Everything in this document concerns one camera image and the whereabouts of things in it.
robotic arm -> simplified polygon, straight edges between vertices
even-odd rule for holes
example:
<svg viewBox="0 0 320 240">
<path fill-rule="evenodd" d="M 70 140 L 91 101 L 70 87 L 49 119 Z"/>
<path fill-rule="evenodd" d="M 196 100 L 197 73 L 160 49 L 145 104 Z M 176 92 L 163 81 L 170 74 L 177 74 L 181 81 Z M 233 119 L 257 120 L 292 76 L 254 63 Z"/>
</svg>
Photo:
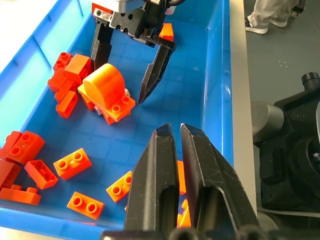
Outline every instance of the robotic arm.
<svg viewBox="0 0 320 240">
<path fill-rule="evenodd" d="M 152 64 L 145 72 L 138 103 L 141 104 L 158 85 L 166 70 L 176 44 L 159 37 L 170 7 L 185 0 L 92 0 L 93 16 L 97 26 L 91 47 L 92 70 L 108 62 L 112 49 L 114 30 L 121 31 L 131 39 L 159 49 Z"/>
</svg>

